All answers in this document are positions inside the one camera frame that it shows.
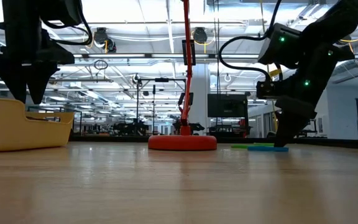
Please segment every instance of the yellow bin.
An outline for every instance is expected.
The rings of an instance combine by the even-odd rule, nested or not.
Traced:
[[[27,119],[60,118],[60,122]],[[0,151],[59,147],[68,142],[74,113],[25,112],[17,100],[0,99]]]

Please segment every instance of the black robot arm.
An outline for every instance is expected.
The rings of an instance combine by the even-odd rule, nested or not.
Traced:
[[[59,44],[88,45],[91,29],[82,12],[81,0],[2,0],[6,46],[1,47],[0,77],[15,99],[25,103],[27,87],[35,104],[42,101],[49,78],[58,64],[74,63],[74,56]],[[49,21],[59,20],[62,26]],[[54,29],[73,27],[87,33],[84,42],[53,40],[41,21]],[[86,30],[74,27],[84,23]]]
[[[286,80],[257,83],[257,96],[277,99],[282,109],[275,145],[286,145],[316,116],[314,109],[338,62],[354,59],[348,46],[333,43],[351,34],[358,25],[358,0],[341,0],[325,15],[299,32],[275,24],[259,55],[265,65],[297,68]]]

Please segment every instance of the wooden tabletop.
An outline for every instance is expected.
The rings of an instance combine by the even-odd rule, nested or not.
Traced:
[[[73,142],[4,152],[0,223],[358,224],[358,149]]]

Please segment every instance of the red pole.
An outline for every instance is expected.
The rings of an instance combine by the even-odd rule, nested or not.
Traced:
[[[185,9],[185,33],[186,33],[186,54],[187,54],[187,82],[186,82],[186,92],[185,92],[185,106],[183,107],[183,112],[181,114],[181,135],[191,135],[190,126],[188,125],[188,113],[190,111],[189,99],[190,99],[190,86],[192,78],[192,59],[191,59],[191,47],[190,47],[190,6],[189,0],[183,0],[183,5]]]

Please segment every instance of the white pillar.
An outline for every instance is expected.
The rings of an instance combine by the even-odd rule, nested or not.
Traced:
[[[199,135],[208,132],[210,120],[208,119],[208,93],[210,72],[207,64],[193,66],[193,78],[191,79],[190,92],[194,93],[193,105],[189,112],[189,123],[199,123],[204,131],[195,131]]]

